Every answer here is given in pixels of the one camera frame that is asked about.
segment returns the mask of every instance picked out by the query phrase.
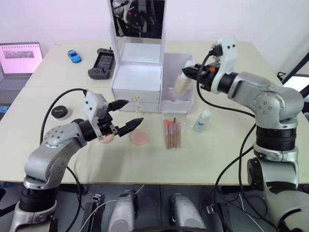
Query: white cable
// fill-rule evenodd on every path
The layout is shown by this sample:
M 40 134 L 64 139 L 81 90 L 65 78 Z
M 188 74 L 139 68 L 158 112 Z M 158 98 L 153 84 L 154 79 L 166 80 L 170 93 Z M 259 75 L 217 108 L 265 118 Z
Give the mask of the white cable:
M 137 190 L 137 191 L 135 192 L 135 195 L 138 194 L 138 192 L 141 191 L 141 189 L 142 189 L 144 186 L 145 186 L 145 185 L 142 185 L 142 187 L 140 187 L 140 189 Z M 87 220 L 84 222 L 84 224 L 82 225 L 82 227 L 81 227 L 81 229 L 79 230 L 79 232 L 81 232 L 81 231 L 83 230 L 84 226 L 85 226 L 86 223 L 89 221 L 89 219 L 91 218 L 91 216 L 92 216 L 101 206 L 103 206 L 103 205 L 105 205 L 105 204 L 107 204 L 107 203 L 109 203 L 109 202 L 116 202 L 116 201 L 117 201 L 117 200 L 111 200 L 111 201 L 104 202 L 104 203 L 100 204 L 100 205 L 89 215 L 89 217 L 88 217 Z
M 248 217 L 257 225 L 257 227 L 258 228 L 260 228 L 260 230 L 262 231 L 262 232 L 265 232 L 261 227 L 260 227 L 260 225 L 259 224 L 257 224 L 257 222 L 247 213 L 247 211 L 244 209 L 244 207 L 243 207 L 243 201 L 242 201 L 242 197 L 241 197 L 241 195 L 239 194 L 239 197 L 240 197 L 240 201 L 241 201 L 241 207 L 242 207 L 242 210 L 246 213 L 246 215 L 248 215 Z
M 102 204 L 100 204 L 90 215 L 89 217 L 87 218 L 87 220 L 84 222 L 83 226 L 81 227 L 81 229 L 79 230 L 79 232 L 81 232 L 84 228 L 84 226 L 86 225 L 86 223 L 89 221 L 89 219 L 91 218 L 91 216 L 103 205 L 109 203 L 109 202 L 116 202 L 117 200 L 111 200 L 111 201 L 108 201 L 108 202 L 104 202 Z
M 142 185 L 142 187 L 136 191 L 135 195 L 138 194 L 139 191 L 141 191 L 141 189 L 144 187 L 145 185 Z

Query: laptop screen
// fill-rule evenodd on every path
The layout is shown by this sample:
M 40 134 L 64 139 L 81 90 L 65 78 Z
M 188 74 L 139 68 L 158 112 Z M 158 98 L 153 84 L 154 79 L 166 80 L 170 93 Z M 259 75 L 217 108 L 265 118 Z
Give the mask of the laptop screen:
M 0 43 L 0 66 L 3 76 L 34 73 L 43 60 L 40 44 Z

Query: black device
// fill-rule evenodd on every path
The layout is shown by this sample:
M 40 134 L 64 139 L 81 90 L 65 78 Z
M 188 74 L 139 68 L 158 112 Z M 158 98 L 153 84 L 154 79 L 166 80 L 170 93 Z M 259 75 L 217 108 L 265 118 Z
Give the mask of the black device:
M 92 197 L 92 200 L 86 203 L 82 225 L 84 223 L 86 224 L 83 227 L 82 232 L 99 232 L 100 231 L 105 205 L 100 207 L 99 209 L 97 208 L 104 202 L 104 198 L 105 197 L 103 194 L 95 194 Z
M 55 119 L 63 120 L 67 116 L 68 112 L 68 109 L 64 105 L 59 105 L 52 109 L 52 116 Z
M 95 80 L 108 79 L 114 68 L 114 51 L 111 48 L 99 48 L 97 53 L 98 58 L 93 68 L 88 70 L 88 75 Z

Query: laptop keyboard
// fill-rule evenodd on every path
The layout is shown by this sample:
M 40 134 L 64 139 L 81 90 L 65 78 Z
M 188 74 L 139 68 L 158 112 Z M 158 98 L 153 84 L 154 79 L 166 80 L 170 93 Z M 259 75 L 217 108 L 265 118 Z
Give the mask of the laptop keyboard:
M 28 80 L 4 79 L 0 82 L 0 90 L 21 90 Z

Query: laptop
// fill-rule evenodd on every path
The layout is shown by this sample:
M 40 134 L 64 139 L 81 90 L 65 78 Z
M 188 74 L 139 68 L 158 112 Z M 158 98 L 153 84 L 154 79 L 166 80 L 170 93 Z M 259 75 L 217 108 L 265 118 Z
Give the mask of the laptop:
M 0 43 L 0 102 L 13 102 L 42 60 L 39 42 Z

